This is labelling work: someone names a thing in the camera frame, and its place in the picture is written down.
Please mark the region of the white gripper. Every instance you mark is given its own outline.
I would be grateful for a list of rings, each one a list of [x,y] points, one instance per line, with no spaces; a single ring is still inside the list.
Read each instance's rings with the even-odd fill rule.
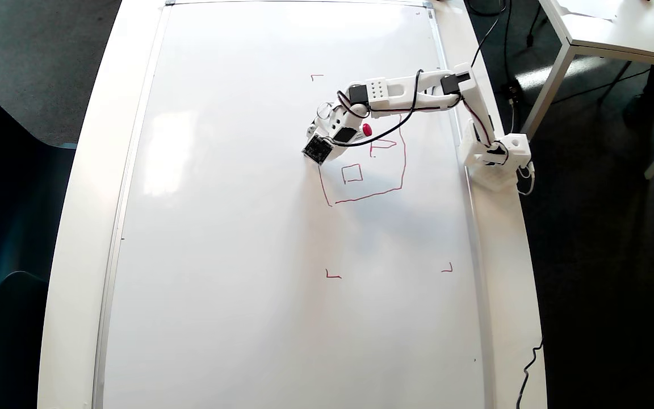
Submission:
[[[366,106],[346,108],[338,102],[323,102],[316,109],[316,122],[325,125],[325,140],[335,147],[360,147],[364,144],[358,137],[364,136],[361,130],[366,118]],[[307,140],[319,136],[319,126],[307,127]]]

